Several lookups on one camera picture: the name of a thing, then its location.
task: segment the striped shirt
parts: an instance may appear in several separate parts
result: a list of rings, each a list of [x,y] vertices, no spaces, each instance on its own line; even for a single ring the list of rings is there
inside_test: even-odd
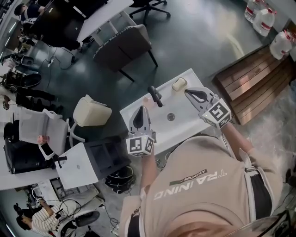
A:
[[[38,234],[43,236],[51,236],[49,231],[54,232],[56,230],[57,225],[61,220],[63,220],[67,214],[67,207],[65,205],[61,205],[61,202],[53,206],[52,211],[53,215],[49,216],[45,208],[42,208],[40,211],[35,213],[32,217],[32,230]],[[59,214],[60,218],[56,219],[56,213],[63,209]]]

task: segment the wooden pallet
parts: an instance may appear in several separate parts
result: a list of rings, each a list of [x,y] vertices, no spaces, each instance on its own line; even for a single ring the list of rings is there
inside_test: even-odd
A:
[[[276,60],[265,47],[222,71],[215,82],[244,125],[262,111],[293,78],[292,61]]]

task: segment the plastic water bottle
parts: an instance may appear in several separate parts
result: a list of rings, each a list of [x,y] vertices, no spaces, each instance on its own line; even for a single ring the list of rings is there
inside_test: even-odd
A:
[[[274,24],[275,13],[270,8],[260,10],[253,21],[254,30],[262,36],[267,36]]]
[[[292,50],[294,42],[296,42],[295,37],[296,34],[289,30],[279,32],[269,46],[271,54],[276,59],[281,60],[286,53]]]
[[[249,0],[246,10],[245,10],[245,18],[253,23],[257,12],[261,10],[260,0]]]

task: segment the desk leg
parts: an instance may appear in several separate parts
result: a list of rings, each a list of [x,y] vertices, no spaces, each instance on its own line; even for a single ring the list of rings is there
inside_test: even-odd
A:
[[[108,20],[108,23],[111,26],[111,29],[114,31],[114,33],[117,34],[118,31],[116,30],[116,28],[114,27],[114,25],[111,23],[111,21]]]
[[[122,11],[120,12],[120,15],[122,15],[122,17],[130,24],[130,25],[137,25],[131,18],[130,16],[125,12]]]
[[[104,44],[96,32],[92,33],[91,36],[93,37],[94,41],[98,43],[99,46],[102,46]]]

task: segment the white table surface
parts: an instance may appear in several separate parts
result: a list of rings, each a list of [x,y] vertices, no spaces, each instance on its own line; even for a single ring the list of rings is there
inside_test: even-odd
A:
[[[89,19],[85,20],[77,38],[81,42],[94,33],[100,26],[122,12],[134,3],[133,0],[109,0],[107,4],[99,8]]]
[[[65,189],[89,185],[99,181],[83,143],[78,143],[60,157],[62,156],[67,156],[66,161],[60,162],[62,168],[59,167],[58,162],[55,162],[55,165]]]

